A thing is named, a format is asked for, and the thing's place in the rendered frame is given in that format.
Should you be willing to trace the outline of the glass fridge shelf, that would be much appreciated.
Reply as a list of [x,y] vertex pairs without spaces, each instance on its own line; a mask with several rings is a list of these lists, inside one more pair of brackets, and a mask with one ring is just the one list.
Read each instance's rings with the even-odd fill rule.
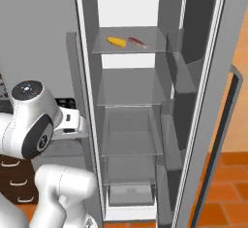
[[154,112],[148,106],[106,109],[102,155],[162,155]]
[[155,163],[151,157],[110,157],[106,161],[104,185],[154,182]]
[[[127,43],[122,49],[111,45],[107,37],[127,39],[134,37],[142,41],[146,48]],[[166,50],[166,38],[157,26],[134,26],[134,27],[101,27],[95,39],[92,52],[95,54],[118,54],[118,53],[156,53]]]
[[102,73],[99,106],[161,104],[171,97],[171,77],[155,69],[105,69]]

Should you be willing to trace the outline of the grey fridge door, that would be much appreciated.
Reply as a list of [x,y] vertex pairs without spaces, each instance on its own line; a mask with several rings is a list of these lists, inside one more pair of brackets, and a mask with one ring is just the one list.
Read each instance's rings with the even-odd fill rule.
[[[190,228],[232,82],[233,53],[247,3],[159,0],[158,26],[165,38],[184,29],[181,52],[197,89],[178,93],[171,80],[176,135],[186,150],[171,228]],[[166,51],[157,56],[156,71],[159,76],[167,71],[171,79]]]

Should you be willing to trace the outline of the yellow corn cob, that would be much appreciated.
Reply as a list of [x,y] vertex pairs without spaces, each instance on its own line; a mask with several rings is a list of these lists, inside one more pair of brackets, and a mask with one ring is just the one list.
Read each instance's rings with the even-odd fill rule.
[[119,48],[126,48],[127,47],[127,42],[125,39],[122,39],[122,38],[118,38],[118,37],[112,37],[112,36],[108,36],[107,37],[107,41],[114,45],[114,46],[117,46]]

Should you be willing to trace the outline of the grey fridge drawer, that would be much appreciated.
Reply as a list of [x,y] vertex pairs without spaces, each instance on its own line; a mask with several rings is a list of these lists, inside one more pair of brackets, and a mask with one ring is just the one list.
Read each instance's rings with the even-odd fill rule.
[[152,206],[154,198],[149,184],[111,185],[108,191],[111,206]]

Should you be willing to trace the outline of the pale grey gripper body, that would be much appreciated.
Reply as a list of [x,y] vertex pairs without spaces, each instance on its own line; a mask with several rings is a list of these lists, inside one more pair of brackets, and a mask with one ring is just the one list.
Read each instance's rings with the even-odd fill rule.
[[69,140],[88,137],[88,125],[80,115],[62,115],[54,120],[53,140]]

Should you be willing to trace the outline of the grey open fridge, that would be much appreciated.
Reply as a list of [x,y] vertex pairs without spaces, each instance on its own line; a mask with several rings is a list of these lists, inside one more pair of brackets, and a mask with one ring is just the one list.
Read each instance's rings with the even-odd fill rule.
[[[157,224],[156,161],[163,154],[146,156],[151,157],[155,163],[155,182],[149,184],[154,198],[152,206],[114,207],[109,204],[110,185],[104,185],[105,164],[109,157],[102,155],[106,109],[132,107],[135,105],[99,106],[98,95],[102,73],[105,69],[152,68],[156,70],[156,58],[162,52],[95,54],[92,52],[92,49],[101,27],[157,26],[159,28],[159,0],[76,0],[76,10],[82,60],[80,75],[84,83],[83,97],[89,123],[89,142],[92,151],[93,167],[98,181],[102,219],[110,222],[153,220]],[[156,117],[156,110],[159,105],[148,105],[154,112],[158,133],[160,128]]]

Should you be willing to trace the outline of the dark brown drawer cabinet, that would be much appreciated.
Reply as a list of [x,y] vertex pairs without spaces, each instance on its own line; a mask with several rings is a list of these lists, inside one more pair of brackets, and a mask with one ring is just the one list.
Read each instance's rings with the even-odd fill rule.
[[[1,161],[5,163],[16,163],[20,161],[20,164],[14,168],[1,167]],[[38,203],[38,190],[34,183],[35,172],[30,160],[21,160],[9,156],[0,154],[0,192],[12,203],[17,205],[24,205],[17,202],[17,197],[22,199],[29,199],[35,197],[32,203]],[[24,186],[10,186],[10,180],[14,182],[22,182],[28,179],[28,182]]]

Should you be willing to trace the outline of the grey fridge door bin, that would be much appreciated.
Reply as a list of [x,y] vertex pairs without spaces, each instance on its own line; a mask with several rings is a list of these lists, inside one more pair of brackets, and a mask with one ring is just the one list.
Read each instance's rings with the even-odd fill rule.
[[166,38],[166,59],[174,89],[178,93],[196,93],[190,71],[182,55],[184,29],[171,31]]
[[167,171],[162,165],[156,168],[158,228],[171,228],[181,171]]
[[160,107],[160,122],[166,168],[169,171],[183,168],[186,150],[179,147],[173,120],[174,100],[163,102]]

